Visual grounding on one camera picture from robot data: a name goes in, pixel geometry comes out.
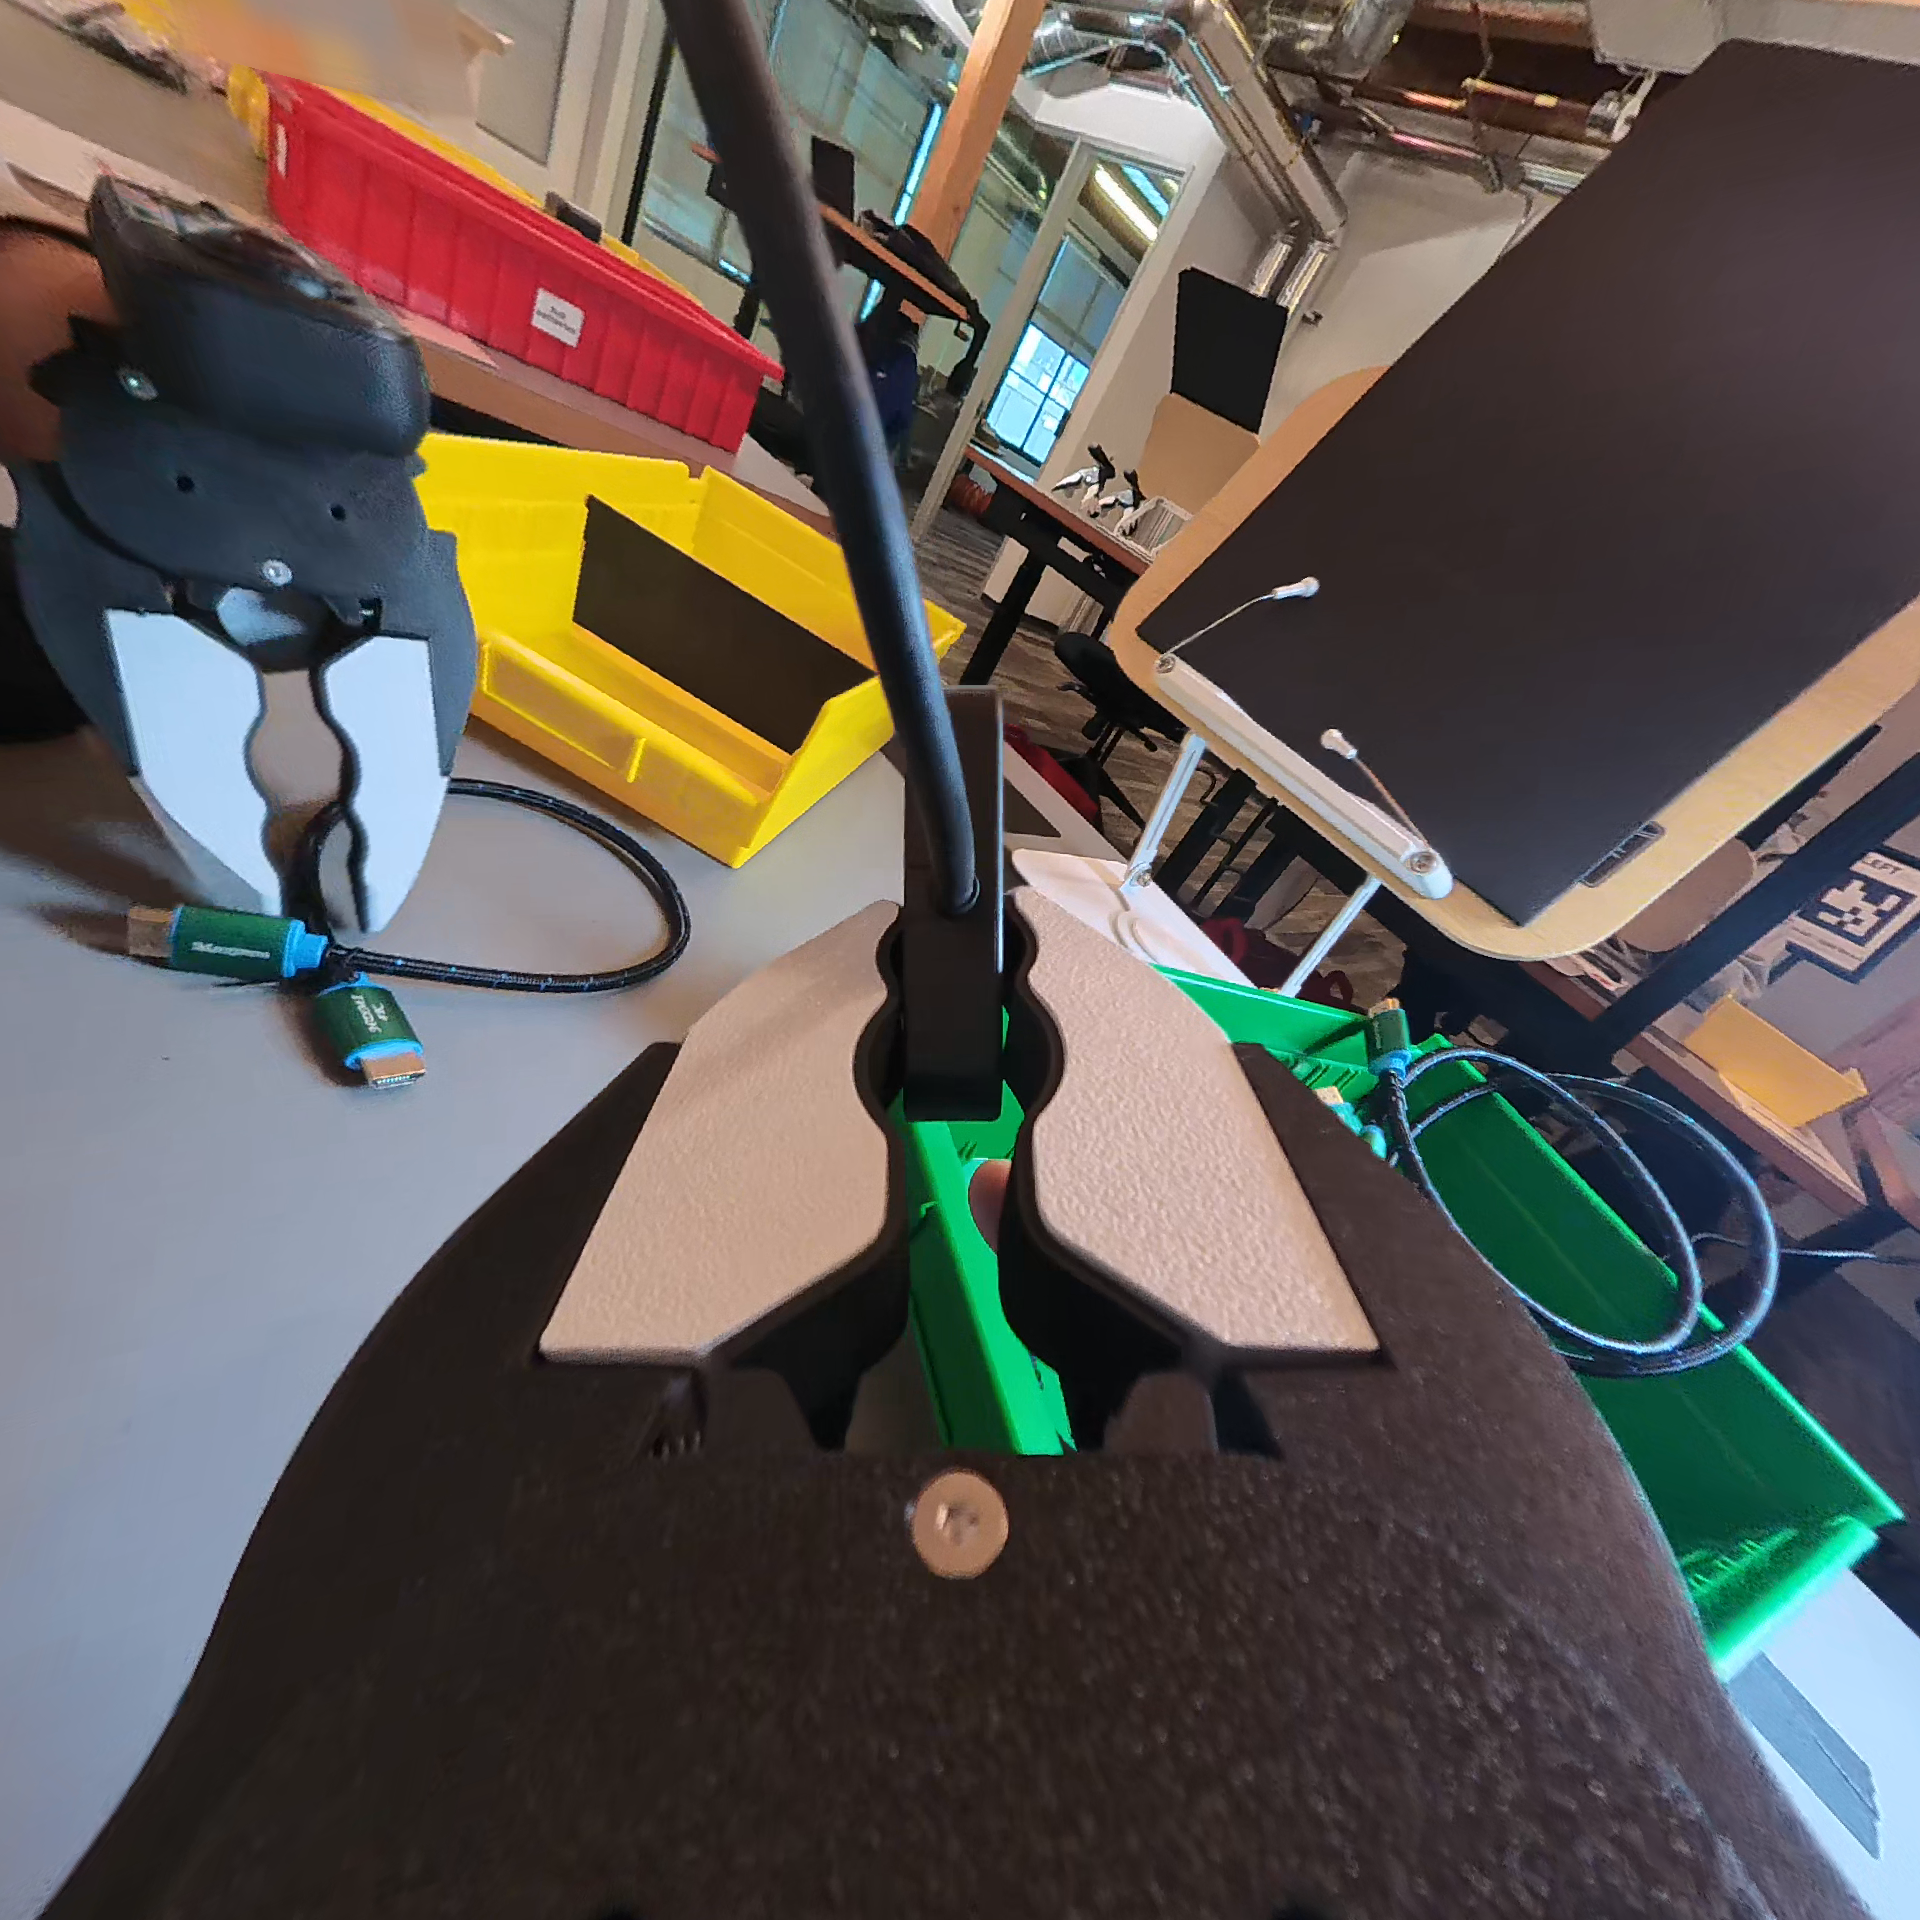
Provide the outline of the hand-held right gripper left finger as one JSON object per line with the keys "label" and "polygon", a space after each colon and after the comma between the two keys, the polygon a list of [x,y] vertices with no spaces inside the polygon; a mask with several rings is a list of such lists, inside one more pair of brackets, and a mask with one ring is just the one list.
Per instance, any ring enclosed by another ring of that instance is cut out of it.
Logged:
{"label": "hand-held right gripper left finger", "polygon": [[881,1246],[895,1154],[857,1056],[895,998],[895,930],[901,901],[866,901],[689,1030],[545,1356],[717,1356]]}

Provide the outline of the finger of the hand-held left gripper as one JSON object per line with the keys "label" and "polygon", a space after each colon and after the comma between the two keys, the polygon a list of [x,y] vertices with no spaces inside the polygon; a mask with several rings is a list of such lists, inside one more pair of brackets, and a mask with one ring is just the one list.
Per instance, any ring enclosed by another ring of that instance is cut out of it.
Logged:
{"label": "finger of the hand-held left gripper", "polygon": [[345,793],[307,832],[317,899],[381,938],[437,842],[451,774],[424,636],[324,628],[311,701],[345,753]]}
{"label": "finger of the hand-held left gripper", "polygon": [[183,873],[217,910],[282,915],[266,801],[252,767],[255,667],[176,614],[109,614],[109,657],[133,730],[133,783]]}

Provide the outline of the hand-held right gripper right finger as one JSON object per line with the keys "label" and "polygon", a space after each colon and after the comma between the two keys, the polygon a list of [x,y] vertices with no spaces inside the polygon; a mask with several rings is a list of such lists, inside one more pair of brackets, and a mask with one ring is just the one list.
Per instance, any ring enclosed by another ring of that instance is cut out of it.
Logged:
{"label": "hand-held right gripper right finger", "polygon": [[1380,1356],[1380,1327],[1236,1042],[1143,951],[1017,884],[1023,992],[1062,1042],[1027,1109],[1040,1246],[1203,1366]]}

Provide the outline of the green plastic bin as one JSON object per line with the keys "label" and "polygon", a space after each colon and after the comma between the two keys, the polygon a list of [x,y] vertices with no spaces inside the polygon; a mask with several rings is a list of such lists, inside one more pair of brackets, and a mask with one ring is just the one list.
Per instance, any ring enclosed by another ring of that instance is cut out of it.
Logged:
{"label": "green plastic bin", "polygon": [[1786,1269],[1756,1180],[1621,1081],[1540,1070],[1405,1018],[1168,971],[1269,1050],[1545,1309],[1687,1582],[1715,1669],[1850,1569],[1904,1500],[1753,1356]]}

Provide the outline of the person's left hand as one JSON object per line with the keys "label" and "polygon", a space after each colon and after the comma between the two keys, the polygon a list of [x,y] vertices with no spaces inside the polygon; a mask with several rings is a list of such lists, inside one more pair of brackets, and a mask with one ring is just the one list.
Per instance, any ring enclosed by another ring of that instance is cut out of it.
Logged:
{"label": "person's left hand", "polygon": [[81,237],[0,225],[0,464],[55,464],[64,410],[29,366],[72,348],[72,321],[119,324],[101,262]]}

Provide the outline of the red plastic bin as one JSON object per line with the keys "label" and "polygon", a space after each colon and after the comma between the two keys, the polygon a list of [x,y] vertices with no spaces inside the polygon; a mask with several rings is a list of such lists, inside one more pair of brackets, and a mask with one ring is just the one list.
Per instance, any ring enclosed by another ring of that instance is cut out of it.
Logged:
{"label": "red plastic bin", "polygon": [[311,79],[264,79],[276,225],[381,304],[451,324],[595,400],[741,447],[781,363],[689,289],[614,255]]}

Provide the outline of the white metal stand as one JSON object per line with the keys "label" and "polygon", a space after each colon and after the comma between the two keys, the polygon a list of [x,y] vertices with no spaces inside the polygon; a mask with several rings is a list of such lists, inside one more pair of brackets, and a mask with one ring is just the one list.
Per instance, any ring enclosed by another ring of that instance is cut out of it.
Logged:
{"label": "white metal stand", "polygon": [[1318,753],[1290,751],[1277,730],[1252,714],[1247,701],[1224,689],[1193,657],[1224,636],[1230,624],[1277,602],[1318,600],[1320,580],[1284,580],[1269,589],[1210,624],[1187,628],[1168,648],[1146,648],[1143,667],[1131,667],[1118,648],[1102,661],[1121,671],[1131,689],[1159,706],[1177,730],[1170,774],[1143,816],[1143,842],[1131,859],[1092,859],[1092,857],[1017,857],[1023,884],[1034,884],[1046,901],[1095,930],[1137,959],[1152,969],[1193,969],[1203,959],[1203,938],[1187,921],[1170,890],[1152,880],[1152,859],[1168,848],[1170,811],[1187,807],[1198,767],[1219,753],[1236,774],[1247,774],[1277,811],[1310,824],[1320,842],[1344,842],[1344,859],[1360,865],[1360,884],[1327,915],[1327,930],[1290,959],[1284,998],[1303,998],[1334,942],[1372,910],[1385,880],[1405,880],[1420,901],[1451,899],[1451,865],[1443,848],[1410,824],[1410,811],[1391,801],[1391,783],[1360,762],[1360,751],[1343,730],[1320,730]]}

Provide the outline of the black office chair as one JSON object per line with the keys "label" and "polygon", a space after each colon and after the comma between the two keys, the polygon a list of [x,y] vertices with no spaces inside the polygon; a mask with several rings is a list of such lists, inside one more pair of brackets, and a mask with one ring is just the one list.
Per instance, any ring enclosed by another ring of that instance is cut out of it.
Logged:
{"label": "black office chair", "polygon": [[1146,824],[1137,801],[1110,778],[1110,753],[1137,733],[1146,753],[1187,751],[1187,725],[1159,713],[1121,667],[1102,636],[1052,636],[1052,661],[1069,667],[1062,689],[1092,706],[1084,753],[1062,753],[1069,778],[1092,807],[1092,832],[1102,832],[1102,807],[1118,807],[1137,832]]}

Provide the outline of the blue jacket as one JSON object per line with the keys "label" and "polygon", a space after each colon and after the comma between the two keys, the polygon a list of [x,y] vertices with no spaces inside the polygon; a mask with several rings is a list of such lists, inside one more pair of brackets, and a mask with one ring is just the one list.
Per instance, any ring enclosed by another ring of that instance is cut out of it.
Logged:
{"label": "blue jacket", "polygon": [[901,464],[918,427],[918,392],[922,392],[922,332],[875,309],[857,334],[859,334],[859,363],[881,400],[884,455]]}

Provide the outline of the black white tag marker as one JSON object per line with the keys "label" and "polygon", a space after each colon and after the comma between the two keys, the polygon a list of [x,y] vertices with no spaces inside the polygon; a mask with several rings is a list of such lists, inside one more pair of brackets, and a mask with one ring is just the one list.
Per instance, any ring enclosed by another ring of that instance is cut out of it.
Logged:
{"label": "black white tag marker", "polygon": [[1920,859],[1904,848],[1860,857],[1788,921],[1788,959],[1810,959],[1843,983],[1878,971],[1920,930]]}

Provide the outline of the wooden column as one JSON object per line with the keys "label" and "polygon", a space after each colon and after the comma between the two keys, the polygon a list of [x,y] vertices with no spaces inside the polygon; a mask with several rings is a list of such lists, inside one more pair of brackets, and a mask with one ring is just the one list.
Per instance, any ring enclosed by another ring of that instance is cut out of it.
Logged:
{"label": "wooden column", "polygon": [[983,157],[999,142],[999,123],[1017,98],[1027,41],[1040,31],[1046,0],[983,0],[965,62],[962,62],[962,85],[944,110],[944,133],[928,142],[918,201],[913,201],[913,225],[955,255],[962,225],[972,214]]}

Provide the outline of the wooden chair black backrest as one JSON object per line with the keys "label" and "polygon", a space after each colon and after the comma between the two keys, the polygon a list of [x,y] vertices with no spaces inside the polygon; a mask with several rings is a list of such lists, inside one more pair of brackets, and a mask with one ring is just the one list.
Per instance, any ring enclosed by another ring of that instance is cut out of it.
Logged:
{"label": "wooden chair black backrest", "polygon": [[1170,386],[1152,404],[1143,477],[1146,490],[1203,510],[1259,447],[1284,304],[1210,267],[1187,267],[1170,300]]}

